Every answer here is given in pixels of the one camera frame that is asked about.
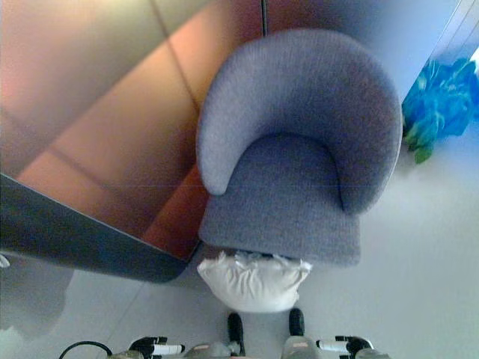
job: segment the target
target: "white wall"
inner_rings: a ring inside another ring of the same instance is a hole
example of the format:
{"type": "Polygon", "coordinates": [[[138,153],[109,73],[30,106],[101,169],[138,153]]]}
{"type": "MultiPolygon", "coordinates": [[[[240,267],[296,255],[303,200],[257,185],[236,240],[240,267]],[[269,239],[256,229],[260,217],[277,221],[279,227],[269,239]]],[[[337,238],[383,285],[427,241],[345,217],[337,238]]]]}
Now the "white wall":
{"type": "Polygon", "coordinates": [[[459,0],[276,0],[272,31],[308,26],[354,37],[374,53],[403,99],[429,58],[459,0]]]}

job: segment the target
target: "floor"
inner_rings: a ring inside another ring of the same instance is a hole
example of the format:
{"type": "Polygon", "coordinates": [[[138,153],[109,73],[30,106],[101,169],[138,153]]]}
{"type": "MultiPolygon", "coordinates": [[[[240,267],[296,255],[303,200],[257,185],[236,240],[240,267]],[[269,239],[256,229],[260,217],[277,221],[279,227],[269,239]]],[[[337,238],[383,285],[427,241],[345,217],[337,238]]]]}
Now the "floor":
{"type": "MultiPolygon", "coordinates": [[[[316,267],[299,288],[308,336],[364,336],[394,359],[477,357],[478,138],[474,123],[462,138],[438,144],[421,166],[401,153],[384,195],[361,219],[359,265],[316,267]]],[[[10,258],[12,266],[1,270],[0,358],[57,358],[80,340],[114,352],[147,335],[187,349],[226,340],[228,308],[195,270],[214,255],[203,246],[166,284],[10,258]]],[[[248,354],[279,358],[287,313],[242,317],[248,354]]],[[[67,358],[104,355],[78,348],[67,358]]]]}

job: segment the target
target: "black cable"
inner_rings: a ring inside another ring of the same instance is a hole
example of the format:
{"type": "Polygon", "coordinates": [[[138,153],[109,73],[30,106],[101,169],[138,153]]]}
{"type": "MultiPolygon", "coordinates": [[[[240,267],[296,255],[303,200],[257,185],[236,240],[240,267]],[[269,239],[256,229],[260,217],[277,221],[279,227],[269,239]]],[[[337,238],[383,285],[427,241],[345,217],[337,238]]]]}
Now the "black cable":
{"type": "Polygon", "coordinates": [[[106,352],[106,356],[110,356],[112,355],[112,351],[110,350],[110,348],[102,343],[98,343],[98,342],[89,342],[89,341],[86,341],[86,342],[77,342],[75,344],[72,344],[71,346],[69,346],[68,348],[66,348],[63,353],[61,353],[60,357],[58,359],[63,359],[63,357],[65,356],[66,353],[68,353],[70,350],[72,350],[73,348],[75,348],[76,346],[98,346],[100,347],[101,349],[103,349],[105,352],[106,352]]]}
{"type": "Polygon", "coordinates": [[[263,25],[263,36],[268,34],[268,4],[266,0],[261,0],[261,20],[263,25]]]}

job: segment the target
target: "gray fabric upholstery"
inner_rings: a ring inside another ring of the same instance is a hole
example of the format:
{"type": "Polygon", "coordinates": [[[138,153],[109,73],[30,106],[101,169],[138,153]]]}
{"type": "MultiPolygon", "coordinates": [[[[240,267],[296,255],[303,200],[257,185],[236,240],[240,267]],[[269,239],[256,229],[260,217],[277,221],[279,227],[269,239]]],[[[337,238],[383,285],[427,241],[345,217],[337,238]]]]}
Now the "gray fabric upholstery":
{"type": "Polygon", "coordinates": [[[354,264],[359,220],[341,208],[335,163],[325,147],[295,135],[254,142],[222,196],[207,204],[200,238],[211,245],[354,264]]]}
{"type": "Polygon", "coordinates": [[[349,37],[302,29],[246,44],[222,66],[204,103],[198,167],[225,193],[246,148],[292,132],[316,138],[335,160],[343,208],[368,209],[394,168],[402,123],[394,86],[349,37]]]}
{"type": "Polygon", "coordinates": [[[358,214],[379,198],[402,135],[400,103],[354,40],[293,30],[223,64],[198,125],[212,245],[350,265],[358,214]]]}

